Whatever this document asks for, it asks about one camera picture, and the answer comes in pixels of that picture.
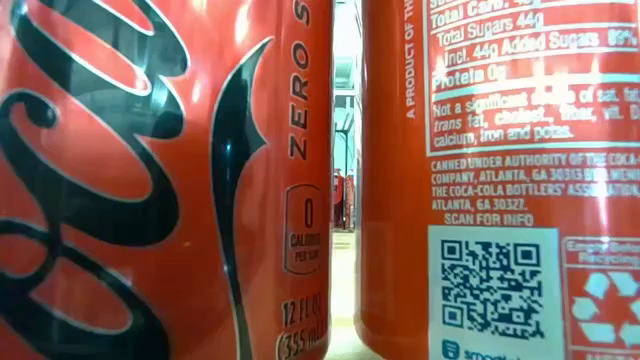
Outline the red Coca-Cola Zero can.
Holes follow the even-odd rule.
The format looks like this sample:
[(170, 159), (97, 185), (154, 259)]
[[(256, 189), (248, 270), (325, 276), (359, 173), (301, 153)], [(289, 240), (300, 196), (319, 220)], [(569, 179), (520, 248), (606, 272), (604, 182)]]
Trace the red Coca-Cola Zero can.
[(336, 0), (0, 0), (0, 360), (324, 360)]

